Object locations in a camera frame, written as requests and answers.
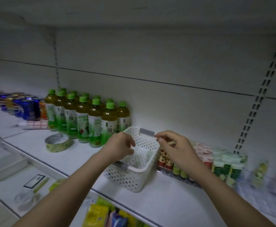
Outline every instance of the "green bottle cap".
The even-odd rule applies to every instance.
[[[114,109],[114,107],[115,107],[114,103],[112,103],[112,102],[107,102],[106,103],[106,108],[107,109]]]
[[[100,99],[93,99],[93,105],[100,105]]]
[[[64,95],[65,95],[65,92],[64,92],[64,91],[58,91],[58,92],[56,93],[56,95],[58,95],[58,96],[64,96]]]
[[[70,94],[67,95],[68,99],[75,99],[75,97],[76,97],[76,95],[72,94],[72,93],[70,93]]]
[[[126,102],[125,101],[120,101],[119,106],[120,107],[126,107]]]
[[[55,90],[54,89],[50,89],[49,90],[49,94],[52,94],[52,95],[55,94]]]
[[[89,97],[89,93],[83,92],[82,96],[86,96],[88,98]]]
[[[79,102],[86,103],[87,102],[87,97],[86,96],[80,96],[79,97]]]

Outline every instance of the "small bottle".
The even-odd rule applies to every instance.
[[[86,96],[80,96],[79,103],[76,106],[77,112],[77,130],[80,143],[89,142],[89,109],[91,104],[87,103]]]
[[[117,133],[120,131],[124,131],[126,128],[130,126],[131,117],[128,108],[126,107],[126,102],[121,101],[119,103],[119,108],[116,110],[118,116],[117,122]]]
[[[105,110],[105,104],[101,102],[101,97],[99,95],[94,96],[94,99],[100,100],[100,108],[104,111]]]
[[[117,130],[117,112],[114,110],[114,103],[106,103],[106,110],[101,116],[101,145],[106,144],[109,138]]]
[[[50,131],[57,131],[57,120],[55,114],[55,102],[57,99],[58,97],[55,95],[54,89],[50,89],[49,94],[44,99],[47,114],[47,126]]]
[[[92,101],[92,99],[89,98],[89,93],[83,92],[82,96],[86,96],[87,97],[87,99],[86,99],[87,104],[90,104],[90,106],[92,106],[93,101]]]
[[[77,91],[73,90],[73,91],[70,92],[70,94],[74,94],[75,95],[75,101],[79,102],[79,96],[77,94]]]
[[[67,99],[65,98],[64,91],[58,91],[57,96],[58,96],[58,98],[55,102],[57,131],[60,133],[66,133],[66,120],[65,120],[64,106],[65,106]]]
[[[65,119],[66,119],[66,130],[67,135],[71,139],[77,138],[77,114],[76,106],[77,102],[75,101],[75,94],[68,94],[67,102],[65,103]]]
[[[89,110],[89,145],[91,147],[101,146],[101,115],[100,99],[93,99]]]

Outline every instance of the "orange can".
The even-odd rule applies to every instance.
[[[40,118],[47,119],[44,99],[39,101]]]

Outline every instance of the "tape roll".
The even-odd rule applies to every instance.
[[[60,152],[69,148],[71,140],[67,135],[55,134],[47,137],[45,144],[49,152]]]

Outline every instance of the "white ceiling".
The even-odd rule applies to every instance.
[[[0,11],[57,27],[185,27],[276,33],[276,0],[0,0]]]

